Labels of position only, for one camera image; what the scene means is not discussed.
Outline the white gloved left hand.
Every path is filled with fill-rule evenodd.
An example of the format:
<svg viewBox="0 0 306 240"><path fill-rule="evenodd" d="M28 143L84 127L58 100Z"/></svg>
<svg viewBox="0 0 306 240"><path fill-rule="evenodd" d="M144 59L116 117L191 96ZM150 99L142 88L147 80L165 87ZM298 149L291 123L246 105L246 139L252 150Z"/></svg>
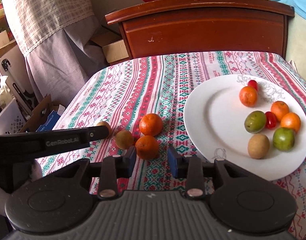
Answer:
<svg viewBox="0 0 306 240"><path fill-rule="evenodd" d="M34 160L33 164L31 165L31 171L29 173L29 179L26 180L21 186L26 186L40 178L43 177L42 168L40 164ZM5 204L9 199L10 194L6 193L3 189L0 188L0 215L6 217L5 213Z"/></svg>

